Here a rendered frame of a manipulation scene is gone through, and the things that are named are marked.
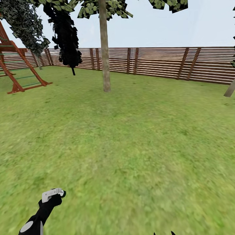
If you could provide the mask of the pesticide atomizer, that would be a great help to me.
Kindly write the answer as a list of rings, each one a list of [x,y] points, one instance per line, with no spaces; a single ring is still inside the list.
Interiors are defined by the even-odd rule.
[[[66,195],[66,191],[61,190],[59,194],[60,194],[60,196],[61,196],[61,197],[65,197],[65,195]]]

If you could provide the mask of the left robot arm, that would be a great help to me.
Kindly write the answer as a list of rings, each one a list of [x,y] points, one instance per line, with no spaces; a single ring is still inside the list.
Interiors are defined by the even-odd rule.
[[[57,188],[42,193],[42,199],[38,202],[39,209],[36,215],[32,216],[20,229],[19,235],[43,235],[43,225],[53,207],[60,205],[62,202],[59,194],[61,190],[61,188]]]

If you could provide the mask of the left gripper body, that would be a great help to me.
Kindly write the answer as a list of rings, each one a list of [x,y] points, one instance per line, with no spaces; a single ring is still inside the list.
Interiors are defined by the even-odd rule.
[[[60,205],[61,202],[62,202],[62,199],[61,199],[60,194],[53,195],[47,202],[42,203],[42,200],[40,200],[38,202],[39,204],[38,210],[47,209],[49,211],[48,215],[50,215],[51,211],[53,210],[53,207]]]

